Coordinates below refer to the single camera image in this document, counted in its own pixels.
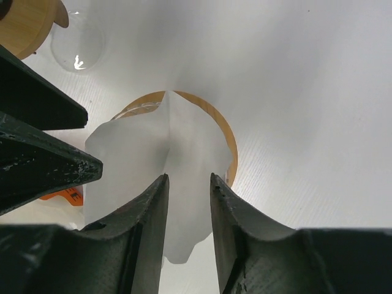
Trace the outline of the clear glass dripper cone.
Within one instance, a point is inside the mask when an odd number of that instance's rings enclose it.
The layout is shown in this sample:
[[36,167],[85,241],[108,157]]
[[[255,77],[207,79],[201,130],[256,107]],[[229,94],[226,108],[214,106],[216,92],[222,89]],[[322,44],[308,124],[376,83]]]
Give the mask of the clear glass dripper cone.
[[150,113],[156,110],[159,106],[160,102],[146,102],[142,104],[128,105],[115,115],[112,120]]

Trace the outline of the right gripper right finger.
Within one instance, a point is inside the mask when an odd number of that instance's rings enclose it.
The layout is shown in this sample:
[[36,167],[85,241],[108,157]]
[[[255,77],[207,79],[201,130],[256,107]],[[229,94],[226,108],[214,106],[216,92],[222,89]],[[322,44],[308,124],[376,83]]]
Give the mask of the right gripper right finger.
[[221,293],[390,293],[389,228],[287,227],[210,177]]

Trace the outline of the clear glass carafe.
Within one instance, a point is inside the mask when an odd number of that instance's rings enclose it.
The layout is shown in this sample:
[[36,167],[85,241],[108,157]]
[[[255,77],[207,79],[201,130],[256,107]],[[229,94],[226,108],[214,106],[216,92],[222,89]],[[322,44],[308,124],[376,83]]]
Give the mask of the clear glass carafe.
[[51,32],[50,49],[55,61],[66,71],[83,74],[101,59],[104,33],[97,20],[85,10],[68,12],[69,26],[56,25]]

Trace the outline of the orange coffee filter pack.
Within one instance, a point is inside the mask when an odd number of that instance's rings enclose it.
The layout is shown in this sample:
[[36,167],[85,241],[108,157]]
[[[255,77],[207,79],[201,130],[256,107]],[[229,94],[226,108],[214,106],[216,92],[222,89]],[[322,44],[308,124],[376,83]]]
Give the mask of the orange coffee filter pack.
[[52,194],[46,194],[44,196],[41,196],[40,199],[49,200],[57,196],[65,198],[72,206],[83,206],[83,194],[74,187],[61,190]]

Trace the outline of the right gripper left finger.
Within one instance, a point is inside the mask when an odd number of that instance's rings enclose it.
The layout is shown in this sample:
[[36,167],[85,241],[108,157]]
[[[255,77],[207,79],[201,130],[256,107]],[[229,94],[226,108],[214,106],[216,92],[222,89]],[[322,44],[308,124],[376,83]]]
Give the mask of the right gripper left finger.
[[2,293],[157,293],[169,178],[82,230],[1,226]]

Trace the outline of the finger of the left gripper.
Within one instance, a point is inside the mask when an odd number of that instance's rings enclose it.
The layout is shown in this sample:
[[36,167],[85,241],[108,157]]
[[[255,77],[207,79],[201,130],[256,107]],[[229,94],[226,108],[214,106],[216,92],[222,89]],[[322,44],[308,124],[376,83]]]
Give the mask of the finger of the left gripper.
[[99,159],[1,113],[1,214],[96,181],[102,172]]
[[1,47],[1,111],[40,130],[82,129],[86,109]]

